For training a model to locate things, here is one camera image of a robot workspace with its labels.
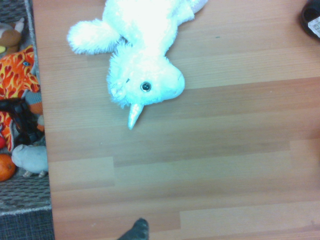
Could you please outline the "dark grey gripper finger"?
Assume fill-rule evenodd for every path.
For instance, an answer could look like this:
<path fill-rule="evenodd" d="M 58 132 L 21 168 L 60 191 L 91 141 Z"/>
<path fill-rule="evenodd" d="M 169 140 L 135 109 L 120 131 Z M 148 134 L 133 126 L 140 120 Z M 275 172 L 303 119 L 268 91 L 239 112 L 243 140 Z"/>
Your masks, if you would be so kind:
<path fill-rule="evenodd" d="M 148 240 L 149 223 L 144 218 L 139 218 L 132 228 L 121 235 L 118 240 Z"/>

